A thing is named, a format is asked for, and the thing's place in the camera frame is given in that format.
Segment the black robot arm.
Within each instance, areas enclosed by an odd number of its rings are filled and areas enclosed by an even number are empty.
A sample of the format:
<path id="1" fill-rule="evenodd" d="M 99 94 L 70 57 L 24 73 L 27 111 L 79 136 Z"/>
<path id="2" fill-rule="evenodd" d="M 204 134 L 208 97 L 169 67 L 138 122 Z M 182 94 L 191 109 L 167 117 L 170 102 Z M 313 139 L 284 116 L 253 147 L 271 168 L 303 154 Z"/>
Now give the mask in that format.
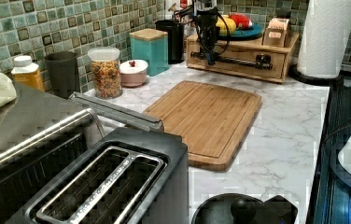
<path id="1" fill-rule="evenodd" d="M 217 0 L 194 0 L 193 22 L 200 51 L 193 51 L 190 56 L 200 60 L 206 59 L 209 65 L 214 65 L 218 56 L 215 51 L 219 34 L 219 29 L 216 27 L 218 22 Z"/>

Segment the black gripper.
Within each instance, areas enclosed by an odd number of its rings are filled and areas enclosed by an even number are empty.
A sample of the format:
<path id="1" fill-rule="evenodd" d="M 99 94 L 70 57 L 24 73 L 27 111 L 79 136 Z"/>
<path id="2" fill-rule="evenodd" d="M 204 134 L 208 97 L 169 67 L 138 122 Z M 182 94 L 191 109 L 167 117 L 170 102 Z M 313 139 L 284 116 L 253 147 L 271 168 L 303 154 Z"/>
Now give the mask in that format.
<path id="1" fill-rule="evenodd" d="M 194 24 L 200 46 L 204 51 L 208 65 L 215 65 L 217 53 L 215 46 L 218 42 L 218 8 L 217 7 L 195 7 L 193 11 Z"/>

